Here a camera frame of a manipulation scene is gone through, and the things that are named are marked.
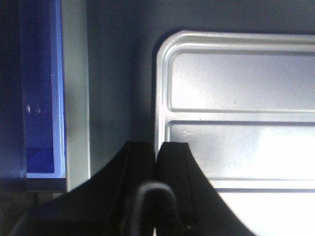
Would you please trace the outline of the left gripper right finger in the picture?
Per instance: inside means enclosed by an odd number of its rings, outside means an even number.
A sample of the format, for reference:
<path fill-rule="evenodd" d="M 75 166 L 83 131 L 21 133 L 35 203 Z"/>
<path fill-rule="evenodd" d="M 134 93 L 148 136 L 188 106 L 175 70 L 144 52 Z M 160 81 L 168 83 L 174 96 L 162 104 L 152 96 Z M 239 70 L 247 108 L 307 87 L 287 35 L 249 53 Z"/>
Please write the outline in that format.
<path fill-rule="evenodd" d="M 182 229 L 165 196 L 160 197 L 158 236 L 252 236 L 209 183 L 187 143 L 163 143 L 156 163 L 157 179 L 174 191 Z"/>

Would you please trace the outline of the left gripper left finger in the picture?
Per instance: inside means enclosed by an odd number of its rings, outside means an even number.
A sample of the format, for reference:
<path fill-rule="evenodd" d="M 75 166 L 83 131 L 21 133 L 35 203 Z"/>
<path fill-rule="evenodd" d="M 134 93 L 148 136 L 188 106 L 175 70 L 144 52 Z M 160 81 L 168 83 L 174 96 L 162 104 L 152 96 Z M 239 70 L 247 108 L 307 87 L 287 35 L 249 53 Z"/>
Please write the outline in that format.
<path fill-rule="evenodd" d="M 27 211 L 12 236 L 127 236 L 134 193 L 152 180 L 150 143 L 126 142 L 90 180 Z"/>

